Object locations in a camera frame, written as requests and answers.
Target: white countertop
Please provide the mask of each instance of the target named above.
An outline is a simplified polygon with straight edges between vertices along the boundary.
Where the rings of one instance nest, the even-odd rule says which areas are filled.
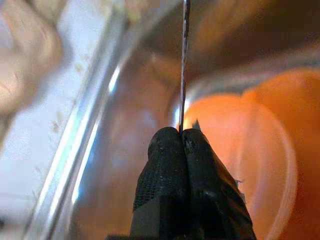
[[[0,153],[1,239],[20,239],[110,17],[99,1],[68,0],[57,22],[64,58],[34,103],[13,117]]]

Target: textured grip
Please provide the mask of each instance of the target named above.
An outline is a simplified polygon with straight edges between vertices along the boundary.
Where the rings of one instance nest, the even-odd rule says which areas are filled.
[[[173,127],[160,129],[150,142],[148,162],[137,182],[133,211],[157,196],[170,196],[181,203],[189,198],[184,146]]]

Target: food crumb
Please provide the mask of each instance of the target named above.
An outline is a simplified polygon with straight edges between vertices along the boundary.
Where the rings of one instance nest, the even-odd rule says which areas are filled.
[[[36,166],[34,169],[38,174],[41,174],[41,170],[40,170],[40,168],[38,166]]]
[[[82,72],[84,71],[84,67],[81,64],[76,64],[75,65],[75,70],[79,73],[82,74]]]
[[[59,132],[59,125],[56,121],[53,121],[52,124],[53,124],[52,130],[55,134],[57,134]]]

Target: stainless steel bowl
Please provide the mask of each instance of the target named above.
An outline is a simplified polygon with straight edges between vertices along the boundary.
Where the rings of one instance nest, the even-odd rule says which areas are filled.
[[[320,66],[318,0],[203,0],[191,7],[187,105],[241,93],[288,69]],[[79,115],[86,118],[83,138],[59,205],[46,215],[44,236],[129,232],[149,141],[159,128],[177,124],[181,16],[180,1],[163,3],[124,32],[108,69],[94,70],[106,73],[103,84],[88,114]]]

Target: orange plastic container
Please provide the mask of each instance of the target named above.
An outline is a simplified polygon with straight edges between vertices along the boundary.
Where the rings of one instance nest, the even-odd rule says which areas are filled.
[[[243,99],[263,104],[287,129],[296,151],[293,212],[279,239],[320,239],[320,70],[295,69],[250,89]]]

